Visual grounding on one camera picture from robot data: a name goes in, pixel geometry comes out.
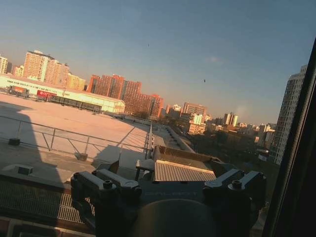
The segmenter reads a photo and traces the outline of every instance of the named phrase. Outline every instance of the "white building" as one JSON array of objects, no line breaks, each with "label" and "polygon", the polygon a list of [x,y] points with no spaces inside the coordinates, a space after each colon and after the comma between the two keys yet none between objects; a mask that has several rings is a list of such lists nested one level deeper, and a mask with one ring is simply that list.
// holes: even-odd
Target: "white building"
[{"label": "white building", "polygon": [[0,88],[7,88],[9,86],[16,86],[29,90],[30,97],[46,97],[48,95],[63,97],[63,99],[70,99],[79,102],[89,103],[101,108],[102,111],[112,113],[123,113],[125,109],[124,101],[120,99],[110,98],[102,95],[96,95],[85,91],[78,91],[63,88],[57,85],[51,85],[41,81],[30,80],[26,78],[19,78],[9,75],[0,76]]},{"label": "white building", "polygon": [[273,132],[274,130],[271,129],[269,124],[262,124],[259,126],[259,132],[258,132],[258,146],[268,148],[267,146],[270,147],[272,137],[273,137]]},{"label": "white building", "polygon": [[0,74],[6,74],[7,66],[8,66],[8,59],[1,57],[0,55]]},{"label": "white building", "polygon": [[291,129],[296,105],[300,96],[307,65],[299,73],[291,75],[285,89],[281,110],[277,120],[276,132],[271,144],[270,156],[276,164],[281,164],[288,134]]},{"label": "white building", "polygon": [[234,115],[232,112],[230,114],[224,114],[223,124],[232,125],[236,127],[238,116]]},{"label": "white building", "polygon": [[181,106],[179,106],[179,105],[177,105],[177,104],[174,104],[174,105],[172,106],[172,109],[173,109],[174,111],[181,111]]}]

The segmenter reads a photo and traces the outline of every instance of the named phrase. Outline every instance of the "screw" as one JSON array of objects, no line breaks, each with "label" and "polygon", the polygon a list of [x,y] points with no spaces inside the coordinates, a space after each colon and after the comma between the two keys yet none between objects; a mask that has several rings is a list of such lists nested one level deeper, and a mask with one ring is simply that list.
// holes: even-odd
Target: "screw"
[{"label": "screw", "polygon": [[112,181],[111,180],[106,180],[103,182],[103,188],[105,189],[110,189],[112,187]]},{"label": "screw", "polygon": [[241,181],[239,180],[233,180],[232,185],[234,189],[241,189]]},{"label": "screw", "polygon": [[139,188],[139,187],[136,187],[136,188],[134,189],[134,193],[135,193],[136,196],[139,197],[139,196],[142,194],[142,189]]}]

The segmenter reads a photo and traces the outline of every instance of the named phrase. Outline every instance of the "guardrail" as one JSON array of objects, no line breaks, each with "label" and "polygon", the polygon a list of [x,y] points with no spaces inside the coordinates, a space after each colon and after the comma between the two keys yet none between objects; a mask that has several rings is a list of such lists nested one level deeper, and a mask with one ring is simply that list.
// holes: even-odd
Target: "guardrail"
[{"label": "guardrail", "polygon": [[188,144],[186,144],[184,141],[182,141],[182,139],[180,138],[180,136],[179,136],[175,131],[173,131],[173,129],[172,129],[171,127],[166,126],[166,128],[167,128],[167,130],[168,130],[170,136],[171,136],[172,138],[174,138],[174,139],[177,141],[179,147],[180,147],[182,150],[187,151],[187,152],[191,152],[191,153],[195,153],[195,151],[193,151],[193,149],[192,149],[191,147],[189,147]]},{"label": "guardrail", "polygon": [[9,140],[10,138],[18,138],[20,139],[21,144],[42,147],[49,151],[58,151],[69,154],[74,154],[75,151],[79,154],[87,154],[87,157],[93,158],[101,152],[100,149],[106,148],[108,144],[116,146],[120,145],[121,147],[125,146],[127,148],[144,149],[146,154],[149,149],[148,144],[145,144],[144,147],[140,147],[16,118],[6,116],[0,116],[0,118],[7,119],[11,123],[15,121],[15,124],[9,124],[8,126],[1,128],[0,138],[6,140]]},{"label": "guardrail", "polygon": [[151,122],[148,137],[147,137],[147,150],[146,159],[151,159],[154,152],[154,136],[153,136],[153,123]]}]

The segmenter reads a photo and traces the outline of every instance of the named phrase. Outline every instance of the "building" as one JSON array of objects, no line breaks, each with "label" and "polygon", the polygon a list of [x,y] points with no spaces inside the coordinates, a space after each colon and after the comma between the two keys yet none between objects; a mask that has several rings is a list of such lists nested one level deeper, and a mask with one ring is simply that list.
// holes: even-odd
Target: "building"
[{"label": "building", "polygon": [[92,75],[88,92],[121,99],[125,102],[128,114],[147,113],[150,119],[158,119],[163,107],[163,99],[159,95],[141,93],[141,82],[128,81],[118,75]]},{"label": "building", "polygon": [[8,67],[8,59],[1,57],[0,55],[0,74],[6,74],[7,67]]},{"label": "building", "polygon": [[27,51],[24,61],[23,77],[45,81],[48,67],[53,60],[55,60],[53,57],[45,55],[41,51]]},{"label": "building", "polygon": [[139,81],[131,81],[131,80],[125,80],[123,82],[123,88],[121,92],[120,99],[124,100],[125,98],[133,98],[137,94],[140,94],[142,87],[142,83]]},{"label": "building", "polygon": [[259,137],[258,146],[265,147],[267,141],[270,141],[270,139],[271,139],[271,135],[272,135],[271,133],[272,132],[274,132],[274,130],[271,129],[270,125],[268,125],[268,124],[260,125],[259,126],[259,131],[258,131],[258,137]]},{"label": "building", "polygon": [[230,149],[237,151],[254,151],[257,148],[256,143],[258,137],[248,136],[232,130],[225,132],[224,135],[226,136],[224,144]]},{"label": "building", "polygon": [[188,127],[188,134],[195,135],[195,134],[203,134],[205,132],[205,123],[200,123],[200,124],[194,124],[190,123]]},{"label": "building", "polygon": [[166,114],[168,114],[168,113],[169,113],[169,111],[170,111],[170,107],[171,107],[170,105],[167,105],[167,106],[166,106]]},{"label": "building", "polygon": [[201,125],[202,119],[203,119],[203,115],[193,114],[192,123],[197,124],[197,125]]},{"label": "building", "polygon": [[266,138],[265,138],[265,142],[264,142],[263,147],[267,148],[268,150],[270,149],[274,135],[275,135],[274,130],[270,130],[270,131],[266,132]]},{"label": "building", "polygon": [[239,123],[237,123],[237,126],[238,127],[247,127],[247,124],[244,122],[239,122]]},{"label": "building", "polygon": [[222,125],[216,125],[214,123],[210,123],[210,122],[206,122],[206,131],[209,132],[216,132],[216,131],[220,131],[223,130],[223,126]]},{"label": "building", "polygon": [[20,67],[18,67],[18,66],[14,66],[14,67],[13,67],[13,72],[12,72],[12,74],[13,74],[14,76],[22,77],[22,76],[23,76],[23,72],[24,72],[24,66],[23,66],[23,65],[21,65]]},{"label": "building", "polygon": [[8,62],[8,65],[6,67],[6,73],[12,73],[12,63]]},{"label": "building", "polygon": [[65,89],[62,86],[52,85],[46,82],[20,78],[15,76],[0,76],[0,88],[9,86],[18,86],[29,90],[30,97],[47,99],[54,97],[53,102],[79,105],[79,108],[98,110],[112,113],[123,113],[125,103],[120,99],[114,99],[106,96],[95,95],[84,91]]},{"label": "building", "polygon": [[213,118],[210,122],[214,123],[215,125],[223,125],[223,118]]},{"label": "building", "polygon": [[211,115],[206,115],[205,116],[205,122],[212,120],[212,116]]},{"label": "building", "polygon": [[232,112],[230,114],[224,114],[223,124],[232,125],[236,127],[238,116],[234,115]]},{"label": "building", "polygon": [[291,75],[285,88],[282,106],[277,119],[276,131],[270,150],[270,157],[279,165],[283,158],[285,145],[291,129],[306,69],[307,65],[304,65],[301,67],[299,73]]},{"label": "building", "polygon": [[205,121],[207,107],[203,105],[197,105],[189,102],[185,102],[182,113],[184,114],[198,114],[202,115],[202,122]]},{"label": "building", "polygon": [[57,60],[50,60],[44,82],[66,87],[68,73],[69,67],[67,64],[61,64]]},{"label": "building", "polygon": [[50,55],[35,50],[27,51],[24,62],[23,77],[53,85],[66,86],[69,66],[59,63]]},{"label": "building", "polygon": [[84,90],[85,80],[68,73],[66,88]]},{"label": "building", "polygon": [[174,111],[181,111],[181,106],[179,106],[179,105],[177,105],[177,104],[174,104],[174,105],[172,106],[172,109],[173,109]]}]

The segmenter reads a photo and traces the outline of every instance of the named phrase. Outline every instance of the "sky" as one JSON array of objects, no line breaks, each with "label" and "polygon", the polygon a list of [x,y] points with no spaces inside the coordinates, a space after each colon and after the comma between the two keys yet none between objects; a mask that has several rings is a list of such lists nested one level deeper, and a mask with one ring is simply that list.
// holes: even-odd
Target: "sky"
[{"label": "sky", "polygon": [[0,0],[0,54],[20,65],[40,50],[87,81],[141,81],[164,107],[276,122],[289,76],[308,63],[315,12],[314,0]]}]

